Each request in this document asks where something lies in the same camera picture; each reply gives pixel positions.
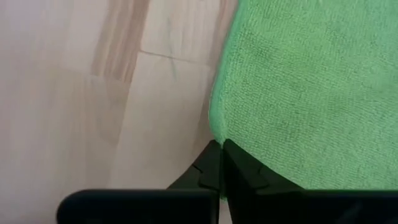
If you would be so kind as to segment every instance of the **towel fabric texture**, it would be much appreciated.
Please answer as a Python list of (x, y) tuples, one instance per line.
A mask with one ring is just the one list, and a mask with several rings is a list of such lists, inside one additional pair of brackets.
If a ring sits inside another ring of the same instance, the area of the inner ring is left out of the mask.
[(398, 1), (241, 0), (209, 114), (306, 189), (398, 189)]

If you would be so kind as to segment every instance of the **light wood floor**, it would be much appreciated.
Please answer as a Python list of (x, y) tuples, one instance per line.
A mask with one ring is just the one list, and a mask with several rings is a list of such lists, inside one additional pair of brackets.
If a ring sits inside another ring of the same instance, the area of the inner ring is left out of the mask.
[(212, 138), (236, 2), (0, 1), (0, 223), (55, 223), (76, 190), (185, 171)]

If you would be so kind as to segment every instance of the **green towel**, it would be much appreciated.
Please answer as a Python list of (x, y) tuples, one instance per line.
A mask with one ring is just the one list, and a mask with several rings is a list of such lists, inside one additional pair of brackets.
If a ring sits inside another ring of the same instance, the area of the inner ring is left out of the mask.
[(210, 125), (304, 188), (398, 189), (398, 1), (241, 1)]

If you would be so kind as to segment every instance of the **wooden floor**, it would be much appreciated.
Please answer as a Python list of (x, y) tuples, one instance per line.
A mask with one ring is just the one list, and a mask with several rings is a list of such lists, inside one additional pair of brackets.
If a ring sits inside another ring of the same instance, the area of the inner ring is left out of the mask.
[(0, 1), (0, 223), (55, 223), (80, 189), (175, 180), (212, 138), (236, 2)]

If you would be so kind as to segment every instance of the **green microfiber cloth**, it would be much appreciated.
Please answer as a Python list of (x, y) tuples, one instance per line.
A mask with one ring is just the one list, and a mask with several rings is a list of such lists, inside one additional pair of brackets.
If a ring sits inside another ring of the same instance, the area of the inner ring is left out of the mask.
[(240, 1), (210, 108), (307, 189), (398, 189), (398, 1)]

